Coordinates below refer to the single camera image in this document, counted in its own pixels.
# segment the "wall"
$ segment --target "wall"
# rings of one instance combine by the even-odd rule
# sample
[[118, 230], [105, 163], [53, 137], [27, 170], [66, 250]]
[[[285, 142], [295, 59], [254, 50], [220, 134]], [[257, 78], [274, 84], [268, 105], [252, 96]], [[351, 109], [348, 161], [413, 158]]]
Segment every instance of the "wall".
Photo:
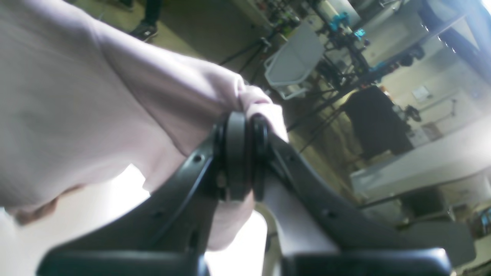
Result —
[[472, 209], [476, 211], [475, 206], [486, 204], [491, 200], [491, 185], [485, 172], [440, 186], [440, 191], [447, 204], [451, 206], [467, 204], [470, 212]]
[[[442, 19], [448, 20], [455, 15], [455, 11], [440, 0], [429, 2], [437, 14], [442, 14]], [[367, 38], [372, 41], [364, 52], [370, 64], [390, 58], [426, 35], [417, 14], [420, 5], [421, 0], [412, 0], [397, 15], [386, 10], [385, 16], [375, 18], [364, 27]], [[460, 21], [455, 28], [476, 45], [465, 21]], [[396, 104], [402, 107], [412, 105], [420, 110], [423, 122], [411, 121], [412, 126], [416, 128], [421, 124], [437, 122], [440, 131], [446, 135], [488, 112], [488, 91], [491, 87], [437, 37], [422, 46], [425, 58], [411, 67], [398, 69], [382, 80]], [[429, 90], [432, 98], [419, 103], [412, 91], [421, 86]], [[457, 100], [457, 112], [455, 117], [448, 117], [452, 99]]]

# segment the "tripod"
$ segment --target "tripod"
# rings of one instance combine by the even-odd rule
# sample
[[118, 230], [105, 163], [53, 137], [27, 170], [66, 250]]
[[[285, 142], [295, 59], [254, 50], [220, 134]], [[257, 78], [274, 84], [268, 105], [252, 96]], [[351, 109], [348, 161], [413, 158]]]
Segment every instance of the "tripod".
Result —
[[[235, 54], [227, 57], [224, 61], [220, 62], [219, 65], [224, 65], [226, 63], [229, 63], [231, 62], [232, 60], [240, 57], [241, 55], [244, 55], [246, 54], [247, 52], [249, 52], [250, 50], [254, 49], [257, 47], [256, 51], [254, 52], [254, 54], [252, 54], [249, 59], [247, 59], [247, 61], [242, 65], [242, 67], [239, 69], [239, 74], [242, 73], [244, 71], [244, 69], [246, 69], [249, 64], [254, 60], [254, 58], [262, 51], [263, 53], [266, 53], [271, 47], [271, 40], [274, 38], [274, 36], [276, 34], [279, 33], [279, 30], [280, 28], [279, 27], [276, 27], [273, 29], [273, 31], [267, 36], [267, 37], [261, 37], [259, 38], [258, 40], [254, 41], [253, 43], [249, 44], [248, 46], [246, 46], [245, 48], [243, 48], [242, 50], [236, 52]], [[251, 84], [254, 84], [254, 81], [256, 79], [256, 76], [257, 76], [257, 73], [259, 72], [259, 67], [256, 69], [256, 71], [254, 72], [251, 80], [250, 80], [250, 83]]]

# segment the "screw hole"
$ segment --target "screw hole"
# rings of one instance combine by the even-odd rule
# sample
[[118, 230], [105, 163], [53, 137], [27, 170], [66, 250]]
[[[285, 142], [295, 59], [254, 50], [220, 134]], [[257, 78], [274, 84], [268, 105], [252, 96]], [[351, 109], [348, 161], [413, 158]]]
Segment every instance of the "screw hole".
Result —
[[193, 161], [196, 162], [196, 163], [201, 162], [201, 160], [203, 160], [203, 157], [201, 155], [196, 155], [193, 158]]
[[152, 217], [154, 219], [161, 218], [164, 215], [165, 211], [164, 209], [157, 209], [152, 213]]
[[336, 214], [334, 212], [329, 211], [328, 209], [322, 210], [322, 215], [325, 217], [328, 217], [330, 219], [333, 219], [336, 217]]

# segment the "floor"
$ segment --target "floor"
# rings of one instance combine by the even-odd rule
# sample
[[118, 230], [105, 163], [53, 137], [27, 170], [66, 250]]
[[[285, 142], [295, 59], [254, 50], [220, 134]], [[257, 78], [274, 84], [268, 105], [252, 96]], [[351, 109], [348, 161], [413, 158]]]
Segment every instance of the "floor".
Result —
[[[144, 0], [136, 0], [133, 12], [128, 12], [116, 4], [115, 0], [71, 0], [94, 18], [124, 32], [131, 31], [143, 18]], [[231, 0], [165, 0], [158, 21], [159, 34], [149, 43], [184, 55], [219, 63], [229, 55], [256, 41], [267, 32], [252, 21]], [[225, 67], [238, 71], [250, 54], [228, 63]], [[259, 66], [253, 60], [242, 76], [249, 79]], [[258, 85], [267, 88], [259, 79]], [[289, 125], [300, 114], [305, 113], [317, 99], [296, 99], [281, 101], [273, 93], [272, 98], [284, 108], [285, 122]], [[303, 127], [292, 131], [291, 144], [301, 149], [311, 137], [311, 130], [331, 112], [325, 110], [312, 118]], [[357, 169], [350, 160], [357, 154], [357, 142], [351, 134], [349, 120], [340, 117], [326, 128], [304, 152], [304, 158], [338, 193], [357, 202], [351, 194], [349, 174]]]

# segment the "leg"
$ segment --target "leg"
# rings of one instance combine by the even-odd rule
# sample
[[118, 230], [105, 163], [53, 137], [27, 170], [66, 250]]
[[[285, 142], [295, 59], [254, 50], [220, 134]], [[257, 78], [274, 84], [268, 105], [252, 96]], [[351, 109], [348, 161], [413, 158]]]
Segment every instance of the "leg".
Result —
[[249, 59], [239, 69], [239, 74], [242, 73], [242, 71], [244, 71], [244, 69], [252, 62], [252, 60], [262, 51], [263, 47], [264, 46], [257, 48], [257, 50], [249, 57]]
[[224, 61], [220, 62], [219, 65], [222, 66], [232, 60], [234, 60], [235, 58], [237, 58], [238, 56], [241, 56], [247, 52], [249, 52], [251, 49], [253, 49], [254, 47], [259, 47], [260, 46], [260, 40], [256, 40], [255, 42], [253, 42], [252, 44], [249, 44], [247, 47], [245, 47], [244, 49], [238, 51], [237, 53], [227, 57]]
[[150, 26], [156, 26], [160, 16], [161, 6], [162, 0], [147, 0], [147, 4], [145, 5], [145, 18], [141, 22]]
[[338, 109], [335, 112], [333, 112], [321, 125], [317, 126], [315, 132], [312, 135], [312, 138], [303, 146], [303, 148], [299, 151], [299, 153], [302, 153], [306, 148], [308, 148], [314, 141], [319, 137], [326, 128], [328, 128], [332, 122], [338, 117], [339, 114], [341, 114], [342, 109]]
[[157, 20], [160, 16], [161, 5], [162, 0], [147, 0], [147, 4], [145, 5], [145, 18], [143, 18], [140, 25], [130, 32], [130, 35], [145, 42], [156, 36]]

